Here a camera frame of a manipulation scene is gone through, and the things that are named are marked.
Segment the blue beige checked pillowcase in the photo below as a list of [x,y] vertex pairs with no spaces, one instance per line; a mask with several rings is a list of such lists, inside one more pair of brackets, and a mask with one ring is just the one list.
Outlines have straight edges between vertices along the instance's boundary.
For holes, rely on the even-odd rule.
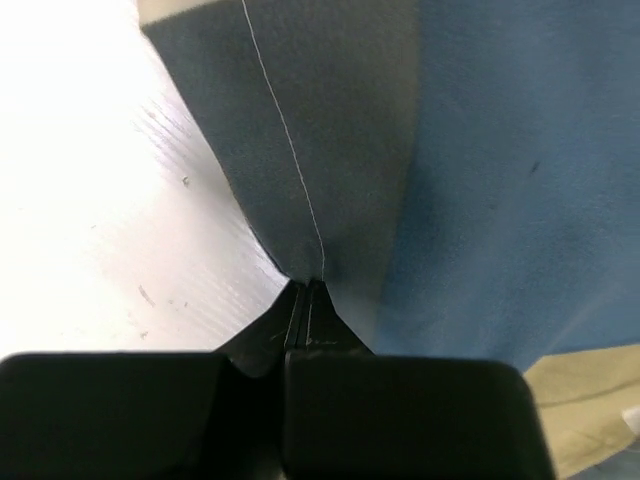
[[138,12],[284,275],[382,353],[521,370],[561,477],[637,452],[637,2]]

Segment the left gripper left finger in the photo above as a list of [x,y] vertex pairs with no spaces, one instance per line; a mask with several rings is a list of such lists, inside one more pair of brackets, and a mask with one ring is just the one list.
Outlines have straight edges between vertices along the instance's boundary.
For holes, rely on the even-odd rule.
[[1,364],[5,479],[278,479],[289,283],[212,352],[13,355]]

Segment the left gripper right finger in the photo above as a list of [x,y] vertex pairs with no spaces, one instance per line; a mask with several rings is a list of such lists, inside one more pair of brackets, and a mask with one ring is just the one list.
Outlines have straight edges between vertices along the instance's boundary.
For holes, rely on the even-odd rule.
[[487,360],[378,356],[321,282],[300,285],[284,343],[290,479],[551,479],[530,389]]

